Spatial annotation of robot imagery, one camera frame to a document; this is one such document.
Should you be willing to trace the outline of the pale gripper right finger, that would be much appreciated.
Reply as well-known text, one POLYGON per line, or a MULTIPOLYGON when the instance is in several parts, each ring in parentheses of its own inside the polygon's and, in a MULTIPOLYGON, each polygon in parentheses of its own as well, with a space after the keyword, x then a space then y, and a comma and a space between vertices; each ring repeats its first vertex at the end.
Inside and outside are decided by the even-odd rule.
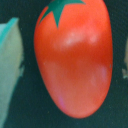
POLYGON ((128 79, 128 41, 126 43, 124 63, 126 68, 122 69, 123 79, 128 79))

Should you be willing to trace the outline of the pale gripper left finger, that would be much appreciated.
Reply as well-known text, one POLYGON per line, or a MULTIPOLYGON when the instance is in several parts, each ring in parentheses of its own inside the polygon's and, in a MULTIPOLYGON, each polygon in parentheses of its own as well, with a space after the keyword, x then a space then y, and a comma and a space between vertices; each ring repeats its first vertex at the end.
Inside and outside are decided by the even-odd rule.
POLYGON ((19 19, 0 24, 0 128, 8 115, 10 100, 19 77, 23 74, 23 43, 19 19))

